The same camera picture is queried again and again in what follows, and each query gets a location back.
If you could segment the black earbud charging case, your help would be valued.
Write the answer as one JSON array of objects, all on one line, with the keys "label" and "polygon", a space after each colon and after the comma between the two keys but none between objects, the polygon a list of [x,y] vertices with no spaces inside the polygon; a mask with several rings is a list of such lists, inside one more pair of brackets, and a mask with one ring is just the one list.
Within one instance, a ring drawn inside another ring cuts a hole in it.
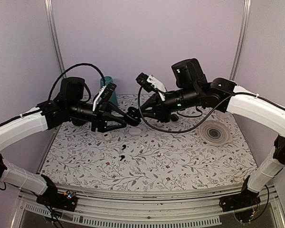
[{"label": "black earbud charging case", "polygon": [[139,113],[139,110],[137,108],[130,106],[128,108],[127,115],[131,119],[133,119],[133,125],[134,126],[138,126],[141,123],[140,113]]}]

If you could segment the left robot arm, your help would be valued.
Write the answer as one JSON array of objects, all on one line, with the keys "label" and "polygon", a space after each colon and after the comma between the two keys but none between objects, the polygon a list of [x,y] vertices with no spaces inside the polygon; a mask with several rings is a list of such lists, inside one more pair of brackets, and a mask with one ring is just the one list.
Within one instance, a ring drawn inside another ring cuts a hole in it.
[{"label": "left robot arm", "polygon": [[127,126],[125,113],[109,101],[116,85],[103,86],[92,104],[83,101],[83,92],[88,87],[79,77],[64,78],[60,91],[54,100],[48,100],[0,124],[0,182],[9,183],[42,195],[50,206],[57,206],[61,196],[56,192],[51,180],[42,175],[33,174],[3,160],[1,151],[10,145],[35,133],[58,127],[62,123],[72,122],[81,126],[91,124],[93,132],[105,133]]}]

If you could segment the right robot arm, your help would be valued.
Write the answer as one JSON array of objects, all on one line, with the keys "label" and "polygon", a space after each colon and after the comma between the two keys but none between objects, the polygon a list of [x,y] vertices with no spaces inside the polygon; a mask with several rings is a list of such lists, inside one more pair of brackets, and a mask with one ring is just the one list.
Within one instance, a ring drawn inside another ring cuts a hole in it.
[{"label": "right robot arm", "polygon": [[246,117],[278,134],[272,151],[260,167],[245,179],[241,193],[236,197],[236,203],[246,207],[285,167],[285,107],[225,78],[208,82],[195,58],[178,62],[171,68],[178,87],[176,91],[167,91],[163,83],[152,75],[140,73],[136,78],[141,89],[155,92],[146,103],[138,106],[140,117],[167,123],[171,113],[201,106]]}]

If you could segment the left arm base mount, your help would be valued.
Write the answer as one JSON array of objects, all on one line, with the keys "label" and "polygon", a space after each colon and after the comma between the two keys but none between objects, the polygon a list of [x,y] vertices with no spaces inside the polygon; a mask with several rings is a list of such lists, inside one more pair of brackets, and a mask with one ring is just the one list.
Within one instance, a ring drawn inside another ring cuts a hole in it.
[{"label": "left arm base mount", "polygon": [[75,211],[77,202],[78,197],[69,197],[69,194],[58,193],[56,190],[46,190],[42,195],[37,195],[37,203],[71,212]]}]

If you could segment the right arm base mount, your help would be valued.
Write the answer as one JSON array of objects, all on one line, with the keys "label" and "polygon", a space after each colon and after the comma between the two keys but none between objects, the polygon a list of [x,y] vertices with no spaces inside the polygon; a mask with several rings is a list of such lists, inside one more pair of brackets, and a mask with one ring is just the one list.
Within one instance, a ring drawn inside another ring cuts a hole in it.
[{"label": "right arm base mount", "polygon": [[240,193],[221,197],[219,199],[219,206],[223,212],[243,209],[246,207],[257,205],[261,202],[258,193],[244,190]]}]

